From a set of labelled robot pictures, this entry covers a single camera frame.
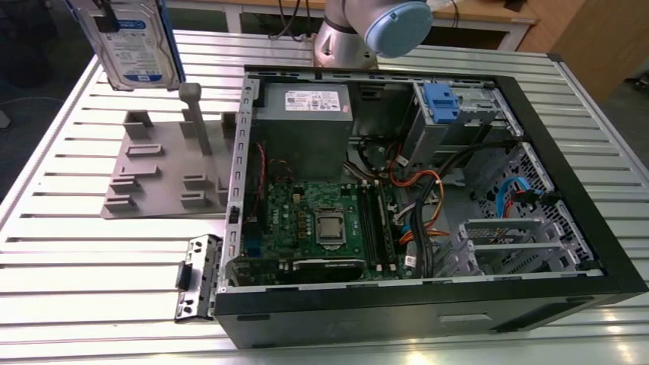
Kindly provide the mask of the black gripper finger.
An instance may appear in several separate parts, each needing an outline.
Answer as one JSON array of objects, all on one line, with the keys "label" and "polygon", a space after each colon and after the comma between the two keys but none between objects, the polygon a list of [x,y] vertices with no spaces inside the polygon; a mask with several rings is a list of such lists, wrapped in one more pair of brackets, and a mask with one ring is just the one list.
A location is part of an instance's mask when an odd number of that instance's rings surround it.
[{"label": "black gripper finger", "polygon": [[96,0],[96,7],[101,15],[96,16],[96,26],[101,33],[116,33],[119,31],[119,21],[112,9],[109,0]]}]

